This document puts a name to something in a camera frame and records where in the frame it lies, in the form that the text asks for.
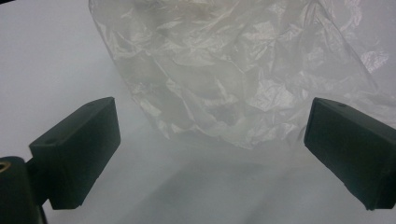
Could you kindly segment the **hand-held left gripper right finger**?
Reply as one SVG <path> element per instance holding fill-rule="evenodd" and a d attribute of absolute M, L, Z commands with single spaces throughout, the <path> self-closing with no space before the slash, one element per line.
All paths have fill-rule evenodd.
<path fill-rule="evenodd" d="M 396 129 L 349 105 L 315 98 L 304 145 L 366 209 L 396 206 Z"/>

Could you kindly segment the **clear plastic smiley bag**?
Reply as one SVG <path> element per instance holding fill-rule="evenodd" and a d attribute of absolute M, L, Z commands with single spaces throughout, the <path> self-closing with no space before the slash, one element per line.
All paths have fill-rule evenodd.
<path fill-rule="evenodd" d="M 396 125 L 396 96 L 371 74 L 333 0 L 89 0 L 134 101 L 167 137 L 238 147 L 298 137 L 316 97 Z"/>

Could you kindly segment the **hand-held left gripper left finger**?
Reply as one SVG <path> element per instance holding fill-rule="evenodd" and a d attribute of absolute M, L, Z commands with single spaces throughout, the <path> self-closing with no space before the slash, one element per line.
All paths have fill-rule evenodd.
<path fill-rule="evenodd" d="M 35 199 L 54 209 L 81 206 L 120 145 L 115 99 L 89 102 L 29 145 Z"/>

